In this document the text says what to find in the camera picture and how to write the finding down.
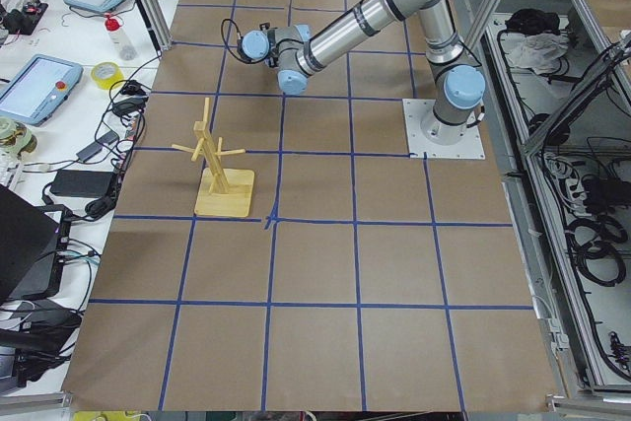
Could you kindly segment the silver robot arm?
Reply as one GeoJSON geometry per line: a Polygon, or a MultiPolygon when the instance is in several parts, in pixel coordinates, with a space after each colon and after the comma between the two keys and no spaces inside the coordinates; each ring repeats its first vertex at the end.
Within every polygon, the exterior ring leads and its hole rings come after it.
{"type": "Polygon", "coordinates": [[[436,100],[424,120],[432,139],[460,134],[473,126],[485,78],[466,58],[449,0],[359,0],[337,19],[314,33],[307,25],[273,27],[262,24],[237,35],[237,58],[245,64],[264,63],[277,71],[280,90],[301,94],[308,80],[330,63],[359,48],[375,45],[382,32],[402,31],[416,19],[424,36],[425,56],[436,85],[436,100]]]}

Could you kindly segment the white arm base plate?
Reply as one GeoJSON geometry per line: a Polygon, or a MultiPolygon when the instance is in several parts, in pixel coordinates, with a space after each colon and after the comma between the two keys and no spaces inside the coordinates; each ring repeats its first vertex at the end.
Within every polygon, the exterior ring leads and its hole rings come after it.
{"type": "Polygon", "coordinates": [[[478,126],[446,125],[434,114],[435,100],[403,99],[408,155],[416,159],[484,160],[478,126]]]}

